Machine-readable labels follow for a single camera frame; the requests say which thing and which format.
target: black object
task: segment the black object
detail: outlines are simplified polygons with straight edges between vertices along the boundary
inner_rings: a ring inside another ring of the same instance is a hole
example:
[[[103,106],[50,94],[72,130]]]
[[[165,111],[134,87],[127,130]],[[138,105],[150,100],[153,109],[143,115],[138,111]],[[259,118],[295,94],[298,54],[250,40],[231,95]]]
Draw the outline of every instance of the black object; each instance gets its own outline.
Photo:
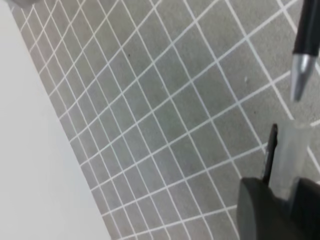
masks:
[[[304,0],[293,54],[317,57],[320,46],[320,0]]]
[[[272,163],[274,162],[275,149],[278,144],[277,135],[278,126],[277,124],[273,124],[269,135],[268,145],[266,146],[264,173],[262,177],[262,182],[266,185],[269,184],[271,176],[271,169]]]
[[[320,185],[299,178],[288,200],[268,187],[278,128],[273,125],[262,179],[242,178],[237,203],[240,240],[320,240]]]

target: white wall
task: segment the white wall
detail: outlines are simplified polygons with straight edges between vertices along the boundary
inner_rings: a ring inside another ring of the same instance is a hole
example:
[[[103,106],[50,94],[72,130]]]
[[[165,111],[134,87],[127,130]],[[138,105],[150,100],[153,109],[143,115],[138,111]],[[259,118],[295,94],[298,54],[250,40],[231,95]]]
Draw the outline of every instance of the white wall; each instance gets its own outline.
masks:
[[[10,10],[1,0],[0,239],[110,239]]]

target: tile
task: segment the tile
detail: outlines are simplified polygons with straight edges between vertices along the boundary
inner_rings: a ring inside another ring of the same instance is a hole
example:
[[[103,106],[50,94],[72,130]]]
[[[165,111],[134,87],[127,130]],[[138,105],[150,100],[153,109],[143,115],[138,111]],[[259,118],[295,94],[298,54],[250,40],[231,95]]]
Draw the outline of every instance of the tile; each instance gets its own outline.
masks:
[[[168,234],[164,228],[151,232],[153,240],[169,240]]]
[[[173,184],[183,178],[168,148],[161,150],[153,158],[166,185]]]
[[[196,26],[190,28],[175,46],[191,78],[214,61]]]
[[[291,69],[295,33],[283,14],[254,34],[251,41],[272,79]]]
[[[124,0],[124,4],[128,8],[136,26],[141,23],[152,9],[152,5],[148,0]]]
[[[224,57],[220,64],[238,99],[246,97],[269,83],[246,42]]]
[[[40,73],[40,79],[41,79],[41,82],[44,86],[46,93],[49,95],[55,89],[55,85],[54,85],[54,82],[52,81],[52,79],[49,75],[48,69],[46,67]]]
[[[115,5],[108,19],[120,44],[124,44],[135,30],[135,27],[121,1]]]
[[[88,129],[84,130],[84,132],[80,134],[79,138],[87,157],[93,157],[98,152],[98,149],[90,131]]]
[[[21,30],[22,26],[26,22],[25,15],[23,14],[21,8],[15,7],[12,11],[13,18],[18,26],[19,30]]]
[[[87,125],[77,104],[69,110],[69,115],[77,133],[85,129]]]
[[[156,9],[172,40],[193,21],[182,0],[163,0]]]
[[[123,209],[119,209],[113,212],[112,215],[113,215],[115,224],[117,225],[122,237],[130,236],[134,234],[130,226],[128,217]]]
[[[309,147],[320,164],[320,125],[313,127]]]
[[[66,108],[69,109],[75,103],[75,98],[74,98],[74,96],[70,90],[70,87],[65,79],[59,85],[58,91],[60,93],[60,96],[61,96]]]
[[[140,170],[142,178],[150,193],[164,187],[164,183],[161,179],[161,176],[151,157],[139,163],[137,167]]]
[[[134,197],[136,199],[139,199],[145,195],[148,194],[148,191],[145,187],[144,182],[142,181],[142,178],[137,170],[137,167],[132,167],[129,170],[125,172],[126,179],[128,180],[130,187],[133,191]]]
[[[155,12],[148,16],[139,28],[139,32],[153,59],[157,58],[170,44],[166,32]]]
[[[197,240],[208,240],[211,239],[208,228],[205,221],[202,218],[197,218],[195,220],[187,221],[185,227],[189,232],[191,239]]]
[[[149,154],[147,146],[136,126],[130,129],[124,135],[124,138],[134,157],[135,162],[138,162]]]
[[[103,184],[101,190],[111,211],[121,206],[121,202],[112,181]]]
[[[79,98],[78,104],[83,113],[86,123],[90,124],[97,117],[97,114],[86,93]]]
[[[168,97],[165,87],[153,66],[139,78],[139,83],[153,109]]]
[[[217,2],[199,25],[217,58],[244,37],[225,1]]]
[[[173,101],[188,130],[193,129],[208,119],[192,85],[187,86],[174,96]]]
[[[63,36],[68,28],[69,20],[63,10],[61,3],[58,1],[52,12],[52,18],[58,28],[61,36]]]
[[[100,120],[109,138],[109,141],[113,141],[120,135],[120,130],[109,108],[100,115]]]
[[[108,230],[108,232],[110,234],[111,239],[112,240],[119,239],[120,235],[117,230],[116,224],[111,217],[111,214],[105,215],[102,218],[103,218],[104,224],[106,226],[106,229]]]
[[[98,0],[86,0],[81,8],[92,28],[92,31],[96,31],[105,19],[105,14],[101,9]]]
[[[109,211],[106,201],[104,199],[104,196],[102,195],[102,192],[100,188],[96,188],[95,190],[92,191],[92,195],[94,198],[94,201],[99,209],[100,214],[105,214]]]
[[[320,88],[320,78],[316,71],[306,85],[300,102],[290,101],[290,85],[291,79],[290,76],[288,76],[278,82],[276,87],[293,115],[293,118],[301,123],[312,123],[320,119],[320,105],[318,104],[320,95],[317,91],[317,89]]]
[[[226,207],[237,204],[240,179],[231,163],[210,171],[212,180],[219,191]]]
[[[76,39],[76,35],[71,27],[66,31],[66,34],[63,38],[66,48],[68,49],[70,56],[73,61],[76,61],[78,56],[81,53],[81,47]]]
[[[214,123],[231,156],[239,155],[258,145],[238,107],[219,116]]]
[[[67,52],[66,46],[63,42],[61,42],[58,46],[58,48],[55,51],[55,55],[57,60],[59,61],[61,68],[64,72],[64,74],[67,74],[71,66],[73,65],[73,62],[69,56],[69,53]]]
[[[265,168],[265,155],[261,150],[234,160],[242,177],[260,178]]]
[[[154,194],[152,196],[152,199],[165,225],[180,220],[178,213],[174,207],[174,204],[171,201],[168,191],[166,189]]]
[[[238,230],[239,228],[238,228],[238,223],[237,223],[237,208],[233,208],[233,209],[229,210],[228,212],[230,214],[230,217],[232,218],[232,221],[233,221],[235,227]]]
[[[279,5],[276,1],[257,0],[251,2],[250,0],[245,0],[240,3],[236,0],[231,0],[230,4],[246,33],[250,33],[279,10]]]
[[[48,8],[45,4],[45,1],[39,1],[33,6],[36,11],[36,14],[39,17],[40,22],[42,23],[42,26],[44,26],[50,15]]]
[[[173,141],[186,132],[171,101],[167,101],[154,114],[168,142]]]
[[[94,172],[92,171],[89,163],[85,163],[84,165],[82,165],[81,170],[90,189],[93,189],[98,185],[97,180],[95,179]]]
[[[188,184],[203,214],[223,208],[217,192],[206,173],[189,179]]]
[[[49,11],[51,12],[56,4],[56,0],[45,0],[45,2],[48,6]]]
[[[84,54],[82,54],[75,63],[75,67],[83,81],[84,86],[87,88],[94,80],[95,76],[89,66],[89,63]]]
[[[52,17],[49,18],[45,26],[45,33],[51,43],[52,48],[56,49],[60,43],[61,37]]]
[[[122,51],[120,51],[111,61],[110,67],[122,90],[128,87],[128,85],[135,80],[135,76]]]
[[[194,144],[207,168],[228,159],[227,153],[211,123],[191,133]]]
[[[305,158],[305,162],[303,164],[303,168],[301,172],[301,177],[308,178],[314,182],[320,181],[320,173],[316,165],[314,164],[314,162],[309,157],[309,155],[307,155]]]
[[[185,182],[170,187],[169,191],[182,219],[200,214]]]
[[[65,135],[68,138],[68,140],[70,141],[71,139],[73,139],[76,136],[76,132],[74,130],[74,127],[71,124],[71,120],[69,118],[69,115],[65,114],[60,119],[60,123],[61,123],[61,125],[63,127],[63,130],[64,130]]]
[[[170,94],[188,82],[188,76],[173,48],[170,48],[156,62],[156,67]]]
[[[99,0],[99,2],[101,3],[104,12],[108,14],[116,0]]]
[[[37,41],[37,45],[40,49],[40,52],[43,56],[44,61],[47,62],[50,59],[53,51],[45,32],[43,32],[39,37]]]
[[[90,164],[99,184],[104,183],[109,179],[109,174],[100,155],[97,155],[91,159]]]
[[[169,226],[166,228],[166,230],[168,231],[171,240],[188,239],[185,227],[181,223]]]
[[[212,0],[186,0],[195,17],[198,17],[212,2]]]
[[[117,99],[110,107],[122,132],[135,123],[123,96]]]
[[[84,163],[87,160],[87,157],[84,152],[84,149],[81,146],[79,139],[78,138],[74,139],[72,142],[70,142],[70,144],[78,163],[79,164]]]
[[[84,53],[90,66],[92,67],[94,74],[97,75],[98,73],[100,73],[107,62],[95,38],[93,38],[85,47]]]
[[[235,103],[228,86],[219,70],[214,65],[198,79],[194,85],[211,116],[214,116]]]
[[[58,61],[56,59],[56,56],[53,55],[53,57],[50,59],[50,61],[47,63],[47,68],[51,74],[52,80],[57,85],[61,82],[61,80],[64,77],[64,74],[58,64]]]
[[[152,240],[150,233],[144,233],[137,236],[138,240]]]
[[[42,32],[42,26],[40,24],[40,20],[36,14],[35,10],[31,11],[30,17],[28,18],[29,27],[33,33],[35,39],[38,39]]]
[[[31,13],[31,11],[32,11],[32,6],[29,5],[27,7],[24,7],[24,8],[22,8],[22,11],[23,11],[23,13],[25,15],[25,18],[28,18],[30,13]]]
[[[97,81],[109,103],[120,94],[120,89],[108,66],[97,77]]]
[[[215,240],[238,239],[226,212],[206,216],[205,220]]]
[[[21,35],[26,45],[26,48],[30,50],[33,44],[35,43],[35,39],[31,34],[31,30],[28,24],[25,24],[24,27],[22,28]]]
[[[110,60],[118,51],[119,44],[107,21],[103,22],[95,34],[95,38],[101,46],[105,57]]]
[[[92,37],[93,33],[82,11],[79,11],[78,14],[76,15],[75,19],[72,22],[72,27],[74,29],[75,35],[77,36],[80,42],[80,45],[84,47],[85,44]]]
[[[135,199],[131,193],[131,190],[125,178],[125,175],[121,174],[116,178],[114,178],[113,184],[115,186],[116,191],[119,194],[122,204],[127,204]]]
[[[136,121],[139,121],[147,113],[150,112],[150,108],[146,102],[146,99],[141,91],[138,83],[134,83],[125,93],[124,97],[132,111],[132,114]]]
[[[296,27],[299,26],[299,20],[300,20],[300,16],[301,16],[303,3],[304,3],[304,1],[298,0],[287,9],[288,14],[292,18],[294,25]]]
[[[85,88],[82,84],[80,77],[75,69],[75,67],[72,67],[69,71],[68,75],[66,76],[66,79],[68,80],[68,83],[72,89],[72,92],[75,96],[75,98],[79,98],[80,95],[84,92]]]
[[[71,21],[78,11],[80,7],[77,0],[60,0],[62,6],[65,10],[66,15],[68,16],[69,20]]]
[[[135,75],[139,76],[151,64],[146,48],[137,33],[132,36],[123,50]]]
[[[149,115],[139,123],[139,128],[151,152],[166,144],[153,115]]]
[[[50,101],[57,117],[59,118],[66,111],[66,108],[56,90],[51,94]]]
[[[44,60],[41,57],[39,48],[37,46],[34,46],[34,48],[30,52],[31,58],[33,60],[35,69],[40,72],[40,70],[45,66]]]
[[[132,227],[136,233],[147,230],[147,226],[136,202],[126,206],[125,211],[128,214]]]
[[[87,93],[92,101],[97,114],[100,114],[107,106],[107,101],[97,81],[88,88]]]
[[[101,152],[101,156],[111,177],[121,172],[121,168],[111,146],[108,146],[106,149],[104,149]]]
[[[122,137],[116,140],[112,146],[122,169],[127,169],[134,164],[134,160],[132,159],[127,145]]]
[[[153,204],[149,196],[138,201],[138,205],[149,229],[154,229],[162,225],[155,205]]]
[[[242,107],[263,143],[269,139],[272,124],[288,119],[272,87],[243,102]]]

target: white grout line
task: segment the white grout line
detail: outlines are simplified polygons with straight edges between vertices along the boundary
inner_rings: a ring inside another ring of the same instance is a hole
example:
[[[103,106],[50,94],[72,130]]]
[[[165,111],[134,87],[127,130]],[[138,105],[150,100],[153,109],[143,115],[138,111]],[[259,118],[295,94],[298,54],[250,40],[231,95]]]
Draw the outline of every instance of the white grout line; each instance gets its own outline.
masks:
[[[245,157],[245,156],[247,156],[247,155],[250,155],[250,154],[252,154],[252,153],[254,153],[254,152],[256,152],[256,151],[262,151],[262,149],[261,149],[259,146],[257,146],[257,147],[255,147],[255,148],[252,148],[252,149],[250,149],[250,150],[248,150],[248,151],[246,151],[246,152],[243,152],[243,153],[241,153],[241,154],[233,157],[232,159],[227,159],[227,160],[221,161],[221,162],[219,162],[219,163],[217,163],[217,164],[215,164],[215,165],[213,165],[213,166],[210,166],[210,167],[207,168],[207,170],[208,170],[208,171],[211,171],[211,170],[213,170],[213,169],[217,169],[217,168],[219,168],[219,167],[221,167],[221,166],[224,166],[224,165],[226,165],[226,164],[231,163],[231,162],[234,161],[234,160],[237,160],[237,159],[240,159],[240,158]],[[129,205],[131,205],[131,204],[133,204],[133,203],[136,203],[136,202],[138,202],[138,201],[141,201],[141,200],[143,200],[143,199],[145,199],[145,198],[151,197],[151,196],[153,196],[153,195],[155,195],[155,194],[157,194],[157,193],[159,193],[159,192],[161,192],[161,191],[163,191],[163,190],[165,190],[165,189],[167,189],[167,188],[169,189],[169,188],[172,188],[172,187],[174,187],[174,186],[176,186],[176,185],[178,185],[178,184],[185,183],[185,182],[188,181],[189,179],[192,179],[192,178],[194,178],[194,177],[197,177],[197,176],[199,176],[199,175],[201,175],[201,174],[206,173],[207,170],[206,170],[206,169],[203,169],[203,170],[201,170],[201,171],[199,171],[199,172],[196,172],[196,173],[194,173],[194,174],[192,174],[192,175],[190,175],[190,176],[187,176],[187,177],[182,178],[182,179],[180,179],[180,180],[178,180],[178,181],[176,181],[176,182],[173,182],[173,183],[171,183],[171,184],[168,184],[167,186],[164,186],[164,187],[162,187],[162,188],[159,188],[158,190],[156,190],[156,191],[154,191],[154,192],[152,192],[152,193],[146,194],[146,195],[144,195],[144,196],[142,196],[142,197],[137,198],[136,200],[133,200],[133,201],[131,201],[131,202],[128,202],[128,203],[124,204],[123,206],[119,206],[119,207],[117,207],[117,208],[115,208],[115,209],[112,209],[112,210],[110,210],[110,213],[113,213],[114,211],[117,211],[117,210],[119,210],[119,209],[121,209],[121,208],[123,208],[123,207],[129,206]],[[109,182],[109,181],[110,181],[110,180],[108,179],[106,182],[101,183],[101,185],[103,185],[103,184],[105,184],[105,183],[107,183],[107,182]],[[98,186],[93,187],[91,190],[93,191],[93,190],[95,190],[96,188],[98,188]]]
[[[227,207],[226,209],[227,209],[227,212],[228,212],[228,211],[236,209],[236,208],[237,208],[237,205],[233,205],[233,206]],[[215,215],[215,214],[220,214],[220,213],[223,213],[223,212],[225,212],[224,209],[219,209],[219,210],[211,211],[211,212],[208,212],[208,213],[204,213],[203,215],[205,217],[207,217],[207,216],[211,216],[211,215]],[[201,218],[200,215],[193,216],[193,217],[190,217],[190,218],[183,219],[182,221],[175,221],[173,223],[169,223],[169,224],[165,224],[163,226],[159,226],[159,227],[153,228],[151,231],[153,232],[153,231],[157,231],[157,230],[161,230],[161,229],[166,229],[168,227],[176,226],[178,224],[184,224],[186,222],[189,222],[189,221],[192,221],[192,220],[197,220],[197,219],[200,219],[200,218]],[[143,235],[143,234],[146,234],[146,233],[148,233],[148,231],[142,231],[142,232],[139,232],[137,234],[137,236],[140,236],[140,235]],[[123,239],[129,239],[131,237],[134,237],[134,236],[133,235],[126,236]]]

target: pen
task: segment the pen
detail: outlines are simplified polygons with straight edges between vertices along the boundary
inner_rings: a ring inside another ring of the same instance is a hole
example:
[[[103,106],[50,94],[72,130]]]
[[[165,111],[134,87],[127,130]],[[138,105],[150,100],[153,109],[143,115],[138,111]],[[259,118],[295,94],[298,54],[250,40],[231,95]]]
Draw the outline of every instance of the pen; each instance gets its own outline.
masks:
[[[304,0],[293,49],[291,101],[300,101],[319,55],[320,0]]]

